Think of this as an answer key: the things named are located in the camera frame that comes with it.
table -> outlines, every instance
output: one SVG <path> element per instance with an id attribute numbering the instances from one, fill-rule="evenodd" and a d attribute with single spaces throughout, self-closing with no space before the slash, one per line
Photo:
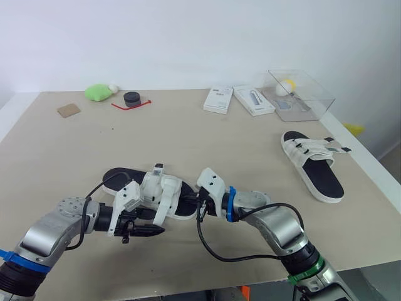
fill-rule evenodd
<path id="1" fill-rule="evenodd" d="M 227 115 L 203 111 L 207 90 L 143 91 L 153 102 L 123 111 L 122 94 L 100 103 L 83 92 L 46 92 L 30 105 L 0 143 L 1 247 L 12 250 L 26 230 L 67 196 L 84 196 L 113 167 L 165 172 L 194 185 L 211 167 L 237 190 L 266 191 L 273 201 L 295 205 L 306 232 L 337 270 L 401 259 L 401 215 L 350 156 L 333 166 L 343 184 L 339 204 L 315 200 L 281 150 L 280 137 L 298 130 L 330 133 L 320 122 L 282 122 L 276 114 L 250 116 L 232 99 Z M 81 113 L 63 119 L 56 109 L 76 103 Z M 95 199 L 110 205 L 103 191 Z M 204 236 L 223 256 L 271 253 L 258 231 L 208 216 Z M 85 236 L 67 251 L 38 290 L 38 300 L 123 300 L 287 276 L 280 262 L 223 263 L 201 245 L 195 220 L 167 219 L 152 238 Z"/>

white box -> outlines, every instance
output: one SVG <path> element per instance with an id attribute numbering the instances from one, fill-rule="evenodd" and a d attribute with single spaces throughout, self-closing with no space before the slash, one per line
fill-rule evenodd
<path id="1" fill-rule="evenodd" d="M 252 86 L 235 86 L 234 96 L 252 116 L 273 113 L 276 109 Z"/>
<path id="2" fill-rule="evenodd" d="M 212 87 L 203 104 L 203 109 L 205 111 L 227 114 L 232 91 L 231 87 Z"/>

black insole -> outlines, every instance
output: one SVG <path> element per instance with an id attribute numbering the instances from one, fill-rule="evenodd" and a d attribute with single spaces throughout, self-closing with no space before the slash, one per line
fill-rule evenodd
<path id="1" fill-rule="evenodd" d="M 146 172 L 144 171 L 136 171 L 135 169 L 128 169 L 128 168 L 113 168 L 110 169 L 108 172 L 105 173 L 103 176 L 103 181 L 107 179 L 108 177 L 114 175 L 116 172 L 124 171 L 126 172 L 135 182 L 137 182 L 139 185 L 141 185 L 143 181 L 143 177 L 145 177 Z M 127 178 L 123 175 L 120 174 L 110 181 L 108 181 L 105 186 L 111 190 L 114 191 L 119 191 L 121 190 L 127 183 Z M 179 216 L 190 216 L 195 213 L 196 211 L 196 204 L 194 203 L 189 203 L 186 201 L 182 196 L 187 196 L 193 194 L 194 191 L 192 188 L 185 183 L 184 181 L 182 182 L 181 186 L 181 194 L 180 194 L 180 199 L 178 202 L 177 210 L 175 211 L 176 215 Z"/>
<path id="2" fill-rule="evenodd" d="M 299 138 L 309 139 L 307 136 L 295 131 L 287 132 L 283 137 L 284 141 Z M 338 182 L 338 179 L 325 160 L 314 161 L 308 159 L 302 168 L 321 194 L 335 199 L 344 196 L 343 186 Z"/>

white ball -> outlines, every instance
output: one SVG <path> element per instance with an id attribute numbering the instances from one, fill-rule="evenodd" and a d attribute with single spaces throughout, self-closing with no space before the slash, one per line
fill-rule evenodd
<path id="1" fill-rule="evenodd" d="M 109 85 L 108 88 L 110 89 L 110 91 L 113 92 L 113 94 L 116 94 L 118 92 L 118 87 L 116 85 Z"/>
<path id="2" fill-rule="evenodd" d="M 295 90 L 295 83 L 292 80 L 283 80 L 276 85 L 276 95 L 286 96 Z"/>

slipper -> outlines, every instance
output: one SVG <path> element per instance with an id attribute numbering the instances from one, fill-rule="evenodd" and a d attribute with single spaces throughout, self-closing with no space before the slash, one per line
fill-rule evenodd
<path id="1" fill-rule="evenodd" d="M 281 136 L 281 146 L 295 165 L 311 194 L 324 203 L 338 203 L 344 196 L 344 189 L 333 174 L 333 153 L 347 153 L 347 147 L 325 146 L 333 138 L 309 139 L 307 136 L 290 131 Z"/>
<path id="2" fill-rule="evenodd" d="M 137 171 L 135 169 L 118 167 L 118 168 L 110 169 L 108 172 L 106 172 L 105 175 L 103 176 L 103 180 L 112 176 L 116 172 L 122 172 L 122 171 L 128 173 L 128 175 L 131 177 L 131 179 L 133 179 L 135 182 L 137 182 L 140 185 L 141 190 L 144 187 L 144 185 L 142 185 L 143 179 L 145 178 L 145 176 L 147 176 L 147 174 L 149 175 L 152 173 L 152 172 Z M 165 179 L 182 181 L 174 176 L 168 176 L 168 175 L 163 175 L 163 176 Z M 115 196 L 116 193 L 126 185 L 126 183 L 127 183 L 127 178 L 123 174 L 121 174 L 121 175 L 114 177 L 107 183 L 105 183 L 103 185 L 103 190 L 106 193 Z M 196 215 L 197 204 L 196 204 L 196 202 L 191 201 L 190 196 L 192 196 L 192 198 L 193 198 L 195 195 L 196 195 L 196 193 L 194 192 L 194 190 L 187 183 L 182 181 L 179 197 L 176 199 L 173 198 L 172 203 L 169 204 L 169 207 L 166 208 L 165 212 L 163 212 L 163 215 L 166 215 L 166 216 L 168 216 L 170 218 L 174 218 L 174 219 L 191 219 L 191 218 L 193 218 Z M 153 197 L 152 199 L 149 199 L 149 200 L 144 199 L 143 205 L 145 207 L 153 209 L 155 211 L 160 211 L 159 210 L 159 207 L 160 207 L 159 202 L 161 202 L 161 196 L 156 196 L 156 198 Z"/>

